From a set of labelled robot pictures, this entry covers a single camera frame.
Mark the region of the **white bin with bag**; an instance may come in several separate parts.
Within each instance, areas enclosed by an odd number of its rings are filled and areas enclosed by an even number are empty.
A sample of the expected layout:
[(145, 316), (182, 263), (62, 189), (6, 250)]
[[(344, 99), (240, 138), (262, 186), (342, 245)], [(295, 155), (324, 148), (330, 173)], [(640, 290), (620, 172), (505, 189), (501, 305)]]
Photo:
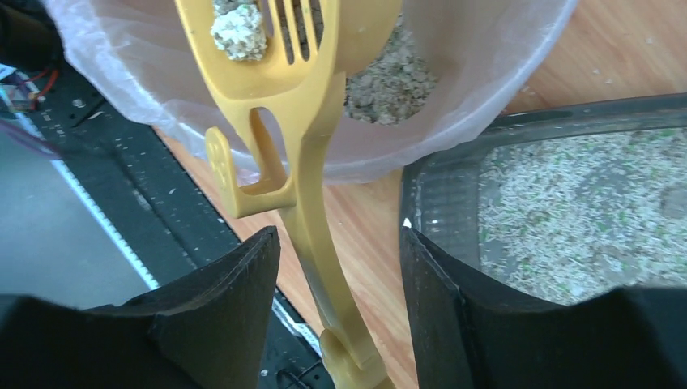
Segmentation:
[[(192, 155), (218, 126), (240, 178), (257, 167), (198, 72), (171, 1), (48, 1), (67, 61), (126, 118)], [(371, 182), (473, 140), (549, 54), (574, 1), (407, 1), (382, 56), (347, 85), (325, 179)]]

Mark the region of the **yellow litter scoop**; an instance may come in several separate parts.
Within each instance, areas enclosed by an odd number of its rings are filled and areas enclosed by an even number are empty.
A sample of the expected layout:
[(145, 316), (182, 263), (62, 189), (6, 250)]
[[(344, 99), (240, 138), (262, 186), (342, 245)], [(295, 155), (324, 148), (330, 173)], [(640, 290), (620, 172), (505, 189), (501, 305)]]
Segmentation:
[(211, 5), (179, 1), (177, 12), (214, 102), (256, 162), (260, 178), (237, 182), (225, 135), (205, 134), (207, 157), (227, 212), (242, 218), (276, 210), (288, 232), (323, 324), (322, 360), (338, 388), (393, 383), (337, 257), (323, 201), (326, 153), (344, 112), (349, 75), (382, 51), (399, 1), (322, 1), (316, 33), (306, 1), (269, 1), (273, 33), (261, 61), (234, 62), (202, 34)]

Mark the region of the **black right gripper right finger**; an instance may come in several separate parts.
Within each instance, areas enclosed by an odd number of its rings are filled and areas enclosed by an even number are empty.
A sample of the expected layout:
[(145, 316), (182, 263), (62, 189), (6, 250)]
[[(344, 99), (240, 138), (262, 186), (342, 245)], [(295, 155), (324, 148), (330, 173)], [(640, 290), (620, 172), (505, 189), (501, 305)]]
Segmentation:
[(619, 287), (563, 306), (401, 231), (422, 388), (683, 388), (686, 291)]

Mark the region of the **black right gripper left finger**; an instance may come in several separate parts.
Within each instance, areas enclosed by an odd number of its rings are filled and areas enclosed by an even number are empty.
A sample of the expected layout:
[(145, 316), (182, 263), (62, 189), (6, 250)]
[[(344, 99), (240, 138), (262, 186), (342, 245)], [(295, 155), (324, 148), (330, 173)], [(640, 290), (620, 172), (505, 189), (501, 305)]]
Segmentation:
[(4, 388), (255, 388), (279, 235), (236, 249), (120, 306), (1, 298)]

